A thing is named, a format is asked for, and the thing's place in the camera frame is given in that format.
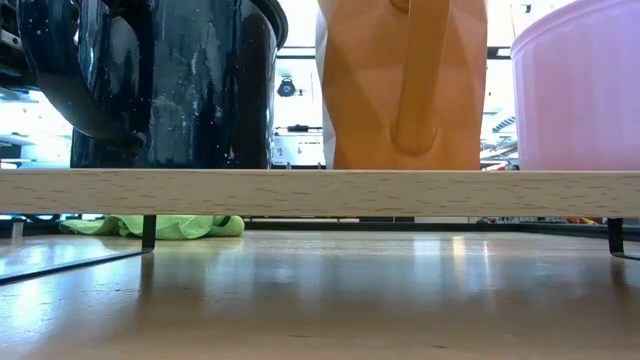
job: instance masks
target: black metal leg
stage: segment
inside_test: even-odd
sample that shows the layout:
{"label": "black metal leg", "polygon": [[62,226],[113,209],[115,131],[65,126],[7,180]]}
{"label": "black metal leg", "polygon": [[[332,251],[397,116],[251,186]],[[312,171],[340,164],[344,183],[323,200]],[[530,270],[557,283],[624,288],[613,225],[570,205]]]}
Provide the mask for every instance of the black metal leg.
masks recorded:
{"label": "black metal leg", "polygon": [[27,270],[0,275],[0,285],[32,279],[39,276],[54,274],[62,271],[77,269],[86,266],[104,264],[133,256],[144,255],[153,251],[156,244],[156,215],[145,215],[142,225],[142,246],[140,250],[125,251],[117,254],[91,258],[88,260],[72,261],[63,264],[49,265],[37,270]]}
{"label": "black metal leg", "polygon": [[624,252],[624,236],[622,231],[622,219],[608,219],[609,252],[611,255],[623,259],[640,260],[640,256],[627,255]]}

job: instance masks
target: pink plastic container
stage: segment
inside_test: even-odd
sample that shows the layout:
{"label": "pink plastic container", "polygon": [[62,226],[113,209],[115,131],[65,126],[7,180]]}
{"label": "pink plastic container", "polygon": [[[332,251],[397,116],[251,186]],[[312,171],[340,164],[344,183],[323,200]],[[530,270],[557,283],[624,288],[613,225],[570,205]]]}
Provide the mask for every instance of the pink plastic container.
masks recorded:
{"label": "pink plastic container", "polygon": [[640,170],[640,0],[577,0],[512,57],[522,170]]}

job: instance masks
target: wooden floor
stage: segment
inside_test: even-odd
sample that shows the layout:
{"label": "wooden floor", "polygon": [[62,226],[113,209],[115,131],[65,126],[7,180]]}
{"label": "wooden floor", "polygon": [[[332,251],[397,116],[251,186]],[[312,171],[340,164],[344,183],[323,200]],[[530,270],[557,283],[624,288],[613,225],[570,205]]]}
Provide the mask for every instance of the wooden floor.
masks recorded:
{"label": "wooden floor", "polygon": [[[137,245],[25,240],[0,247],[0,272]],[[640,262],[610,258],[603,240],[250,232],[0,287],[2,360],[638,354]]]}

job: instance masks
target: green towel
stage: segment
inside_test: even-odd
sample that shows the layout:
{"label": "green towel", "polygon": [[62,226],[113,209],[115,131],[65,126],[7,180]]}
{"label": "green towel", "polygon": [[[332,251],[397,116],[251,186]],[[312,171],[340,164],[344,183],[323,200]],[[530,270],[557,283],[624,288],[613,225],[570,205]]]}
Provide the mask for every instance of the green towel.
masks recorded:
{"label": "green towel", "polygon": [[[142,215],[109,215],[104,220],[67,220],[60,230],[67,234],[142,236]],[[205,236],[240,236],[244,221],[239,216],[158,215],[156,239],[191,240]]]}

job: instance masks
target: wooden shelf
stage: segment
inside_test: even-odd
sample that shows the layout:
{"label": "wooden shelf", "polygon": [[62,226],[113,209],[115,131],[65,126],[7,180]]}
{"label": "wooden shelf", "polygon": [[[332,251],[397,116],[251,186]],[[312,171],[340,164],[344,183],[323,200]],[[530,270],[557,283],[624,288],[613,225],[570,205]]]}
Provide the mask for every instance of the wooden shelf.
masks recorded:
{"label": "wooden shelf", "polygon": [[640,217],[640,172],[2,170],[0,212]]}

